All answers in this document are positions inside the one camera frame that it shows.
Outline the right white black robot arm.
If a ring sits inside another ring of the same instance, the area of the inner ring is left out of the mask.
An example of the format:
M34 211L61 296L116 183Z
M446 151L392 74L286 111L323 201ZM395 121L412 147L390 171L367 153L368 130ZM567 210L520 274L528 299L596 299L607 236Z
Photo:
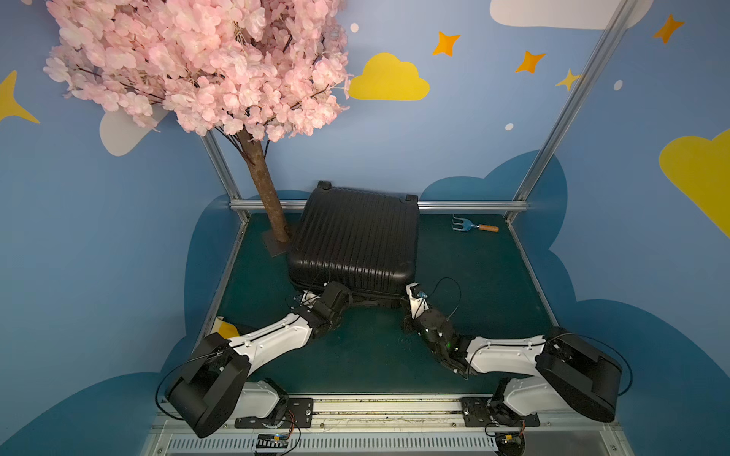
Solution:
M490 421L502 426L539 412L572 410L590 420L616 417L623 367L612 356L561 327L544 336L493 339L458 334L441 311L417 309L405 328L422 338L435 358L465 379L505 374L487 405Z

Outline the black ribbed hard-shell suitcase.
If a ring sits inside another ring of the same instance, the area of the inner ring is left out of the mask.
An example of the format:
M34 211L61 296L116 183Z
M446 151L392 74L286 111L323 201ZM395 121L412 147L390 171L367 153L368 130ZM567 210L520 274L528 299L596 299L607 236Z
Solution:
M334 281L354 298L393 304L416 281L419 199L336 187L322 180L310 194L287 254L301 291Z

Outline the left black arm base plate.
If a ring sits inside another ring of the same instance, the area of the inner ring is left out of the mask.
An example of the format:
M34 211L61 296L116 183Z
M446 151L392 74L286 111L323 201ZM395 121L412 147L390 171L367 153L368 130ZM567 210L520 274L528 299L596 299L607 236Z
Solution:
M314 416L314 399L294 397L281 399L268 416L264 418L245 417L235 420L236 429L310 429Z

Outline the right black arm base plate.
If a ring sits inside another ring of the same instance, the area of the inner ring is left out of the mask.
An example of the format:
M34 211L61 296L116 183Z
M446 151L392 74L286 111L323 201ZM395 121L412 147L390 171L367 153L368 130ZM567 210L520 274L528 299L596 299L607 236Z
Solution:
M541 425L536 413L519 416L506 406L492 407L488 396L465 396L460 399L460 405L466 428L537 428Z

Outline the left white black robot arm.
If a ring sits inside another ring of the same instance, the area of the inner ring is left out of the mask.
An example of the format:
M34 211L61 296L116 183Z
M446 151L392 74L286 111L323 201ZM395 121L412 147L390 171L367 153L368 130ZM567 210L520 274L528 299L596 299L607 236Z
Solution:
M209 334L170 382L167 403L200 438L231 419L281 424L288 395L270 380L250 382L249 375L336 329L351 301L350 290L332 282L319 296L304 298L286 317L260 330L232 338Z

